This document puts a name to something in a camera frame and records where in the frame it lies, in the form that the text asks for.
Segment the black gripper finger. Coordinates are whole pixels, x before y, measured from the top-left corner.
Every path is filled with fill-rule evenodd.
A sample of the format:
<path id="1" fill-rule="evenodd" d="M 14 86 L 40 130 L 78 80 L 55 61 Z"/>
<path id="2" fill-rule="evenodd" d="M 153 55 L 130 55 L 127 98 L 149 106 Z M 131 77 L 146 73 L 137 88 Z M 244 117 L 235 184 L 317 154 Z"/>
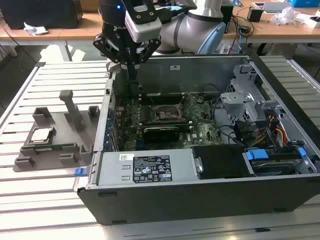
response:
<path id="1" fill-rule="evenodd" d="M 133 80 L 130 53 L 125 47 L 125 40 L 121 33 L 116 33 L 113 39 L 110 39 L 102 32 L 95 37 L 93 45 L 113 63 L 120 64 L 121 68 L 127 71 L 128 79 Z"/>
<path id="2" fill-rule="evenodd" d="M 161 45 L 161 40 L 160 38 L 154 38 L 151 40 L 143 41 L 142 43 L 137 43 L 136 45 L 137 46 L 132 49 L 132 79 L 134 81 L 137 79 L 137 72 L 140 68 L 140 65 L 148 61 L 152 54 Z"/>

